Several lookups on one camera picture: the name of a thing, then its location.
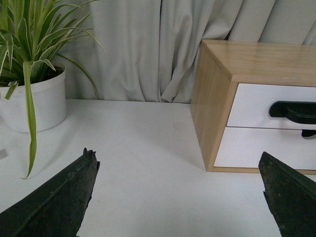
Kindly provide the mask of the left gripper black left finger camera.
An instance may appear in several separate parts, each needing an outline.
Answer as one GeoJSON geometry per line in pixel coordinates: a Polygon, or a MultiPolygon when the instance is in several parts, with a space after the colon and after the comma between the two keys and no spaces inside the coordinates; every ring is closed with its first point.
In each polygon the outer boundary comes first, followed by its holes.
{"type": "Polygon", "coordinates": [[[75,237],[99,171],[92,150],[0,214],[2,237],[75,237]]]}

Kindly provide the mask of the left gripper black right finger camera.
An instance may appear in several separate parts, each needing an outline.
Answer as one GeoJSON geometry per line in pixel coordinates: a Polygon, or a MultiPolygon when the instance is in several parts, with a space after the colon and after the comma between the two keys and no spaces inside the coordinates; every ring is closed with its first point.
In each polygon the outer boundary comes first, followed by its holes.
{"type": "Polygon", "coordinates": [[[316,235],[316,183],[263,152],[259,170],[264,197],[283,237],[316,235]]]}

